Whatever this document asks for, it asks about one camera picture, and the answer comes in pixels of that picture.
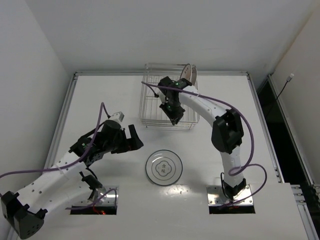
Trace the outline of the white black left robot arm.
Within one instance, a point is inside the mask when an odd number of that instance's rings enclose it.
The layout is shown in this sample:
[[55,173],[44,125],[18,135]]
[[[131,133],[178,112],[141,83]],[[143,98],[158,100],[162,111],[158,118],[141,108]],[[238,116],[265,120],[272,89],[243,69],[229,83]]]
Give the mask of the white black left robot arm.
[[36,234],[45,223],[45,217],[53,205],[53,195],[74,177],[97,192],[103,185],[93,174],[84,171],[105,154],[122,154],[139,150],[144,146],[133,124],[128,127],[130,137],[126,136],[122,122],[109,118],[98,122],[90,132],[82,135],[63,157],[52,167],[40,169],[41,176],[13,192],[7,191],[0,196],[3,217],[21,240]]

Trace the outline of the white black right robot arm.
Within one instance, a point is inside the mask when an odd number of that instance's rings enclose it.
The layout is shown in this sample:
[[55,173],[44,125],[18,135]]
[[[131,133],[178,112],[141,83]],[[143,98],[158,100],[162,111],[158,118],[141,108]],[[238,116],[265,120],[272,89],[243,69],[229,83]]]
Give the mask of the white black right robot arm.
[[212,127],[211,142],[220,152],[224,179],[222,181],[224,193],[230,200],[234,199],[246,186],[242,173],[229,175],[232,168],[241,166],[240,145],[244,130],[240,115],[232,108],[225,109],[207,99],[198,96],[199,92],[191,82],[182,78],[171,80],[168,76],[162,78],[158,85],[161,99],[159,106],[172,125],[178,124],[184,116],[184,104],[202,116]]

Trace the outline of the orange sunburst plate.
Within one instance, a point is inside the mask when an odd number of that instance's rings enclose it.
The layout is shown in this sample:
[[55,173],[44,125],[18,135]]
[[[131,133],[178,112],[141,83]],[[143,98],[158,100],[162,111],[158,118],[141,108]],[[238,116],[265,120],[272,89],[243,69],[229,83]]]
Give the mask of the orange sunburst plate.
[[190,63],[188,63],[183,67],[183,70],[182,70],[179,78],[186,79],[190,82],[191,78],[192,78],[192,72],[193,72],[192,65]]

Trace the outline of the metal wire dish rack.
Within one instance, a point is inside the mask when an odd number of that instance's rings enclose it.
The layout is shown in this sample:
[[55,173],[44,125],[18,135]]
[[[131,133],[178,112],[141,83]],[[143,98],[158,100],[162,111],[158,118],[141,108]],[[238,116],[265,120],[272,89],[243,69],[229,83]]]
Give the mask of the metal wire dish rack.
[[[151,85],[157,85],[165,77],[178,81],[186,64],[146,63],[142,81]],[[149,128],[184,131],[190,130],[199,122],[199,114],[182,104],[181,107],[185,110],[184,115],[177,125],[172,125],[170,119],[160,109],[161,100],[155,97],[158,92],[158,89],[150,89],[146,85],[141,88],[139,118],[143,125]]]

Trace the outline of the green rim lettered plate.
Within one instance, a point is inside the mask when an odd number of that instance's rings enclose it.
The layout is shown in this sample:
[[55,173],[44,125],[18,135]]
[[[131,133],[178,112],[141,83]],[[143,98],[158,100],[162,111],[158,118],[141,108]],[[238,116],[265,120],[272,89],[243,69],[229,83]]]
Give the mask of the green rim lettered plate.
[[198,70],[196,68],[195,65],[191,65],[191,78],[190,78],[190,82],[193,86],[196,85],[197,82],[197,76],[198,76]]

